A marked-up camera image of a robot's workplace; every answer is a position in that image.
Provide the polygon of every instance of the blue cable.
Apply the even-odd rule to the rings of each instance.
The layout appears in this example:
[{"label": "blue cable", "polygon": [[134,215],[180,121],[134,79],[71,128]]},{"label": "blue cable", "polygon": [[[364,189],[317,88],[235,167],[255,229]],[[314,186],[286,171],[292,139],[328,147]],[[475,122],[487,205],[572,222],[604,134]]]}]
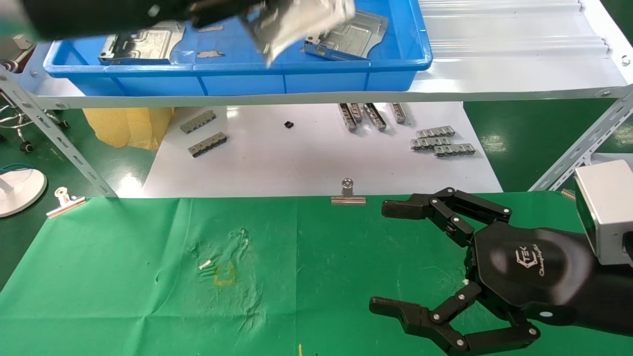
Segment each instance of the blue cable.
[{"label": "blue cable", "polygon": [[5,172],[9,172],[9,171],[13,170],[13,169],[9,169],[9,168],[10,167],[15,167],[15,166],[24,167],[22,169],[29,169],[29,168],[30,169],[35,169],[35,167],[33,167],[31,165],[27,165],[27,164],[24,164],[24,163],[14,163],[14,164],[11,164],[11,165],[6,165],[6,166],[0,168],[0,170],[5,171]]}]

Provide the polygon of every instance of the blue plastic tray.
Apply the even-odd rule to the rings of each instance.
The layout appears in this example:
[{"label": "blue plastic tray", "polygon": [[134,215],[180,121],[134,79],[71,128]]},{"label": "blue plastic tray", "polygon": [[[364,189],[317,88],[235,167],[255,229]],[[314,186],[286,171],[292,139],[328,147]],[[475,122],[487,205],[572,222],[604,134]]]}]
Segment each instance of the blue plastic tray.
[{"label": "blue plastic tray", "polygon": [[[286,49],[270,68],[235,18],[221,31],[187,26],[172,51],[171,65],[99,64],[105,37],[53,43],[44,69],[68,78],[95,96],[235,96],[333,91],[405,91],[433,60],[417,0],[357,0],[358,10],[389,19],[382,42],[368,61],[330,61],[301,52],[303,41]],[[198,58],[216,50],[222,57]]]}]

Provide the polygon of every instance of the metal shelf frame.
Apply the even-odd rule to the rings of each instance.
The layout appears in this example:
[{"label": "metal shelf frame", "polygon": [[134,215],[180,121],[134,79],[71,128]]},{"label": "metal shelf frame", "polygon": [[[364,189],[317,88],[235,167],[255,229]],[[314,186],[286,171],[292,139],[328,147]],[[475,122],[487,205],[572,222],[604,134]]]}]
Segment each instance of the metal shelf frame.
[{"label": "metal shelf frame", "polygon": [[633,113],[633,48],[600,0],[419,0],[435,55],[406,92],[264,96],[85,96],[42,68],[39,44],[0,90],[106,196],[114,190],[43,113],[46,109],[340,102],[617,99],[529,190],[555,190]]}]

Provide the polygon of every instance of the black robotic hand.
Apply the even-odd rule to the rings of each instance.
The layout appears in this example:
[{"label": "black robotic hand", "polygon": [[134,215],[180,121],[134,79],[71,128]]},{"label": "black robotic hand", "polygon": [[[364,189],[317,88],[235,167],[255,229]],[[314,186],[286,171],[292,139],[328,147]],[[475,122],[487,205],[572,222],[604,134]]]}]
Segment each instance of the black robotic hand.
[{"label": "black robotic hand", "polygon": [[135,31],[165,20],[203,27],[237,15],[262,0],[15,0],[41,39]]},{"label": "black robotic hand", "polygon": [[[460,213],[488,226],[475,232]],[[540,331],[528,319],[633,336],[633,269],[600,265],[584,234],[509,225],[511,210],[446,188],[387,200],[382,215],[431,220],[467,247],[469,283],[434,310],[373,297],[371,312],[399,319],[407,334],[432,340],[448,355],[482,355],[525,348]],[[510,327],[462,335],[449,323],[474,302]]]}]

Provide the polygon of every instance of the green cloth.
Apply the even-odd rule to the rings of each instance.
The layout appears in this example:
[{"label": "green cloth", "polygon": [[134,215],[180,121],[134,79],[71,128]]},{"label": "green cloth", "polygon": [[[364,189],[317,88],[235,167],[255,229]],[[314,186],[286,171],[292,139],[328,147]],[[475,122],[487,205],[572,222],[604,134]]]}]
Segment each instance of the green cloth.
[{"label": "green cloth", "polygon": [[[556,193],[482,196],[514,226],[580,231]],[[0,293],[0,355],[443,355],[368,301],[437,306],[463,286],[465,250],[429,221],[383,218],[386,198],[89,199],[44,224]],[[541,339],[512,355],[633,350],[537,325]],[[453,326],[507,323],[475,305]]]}]

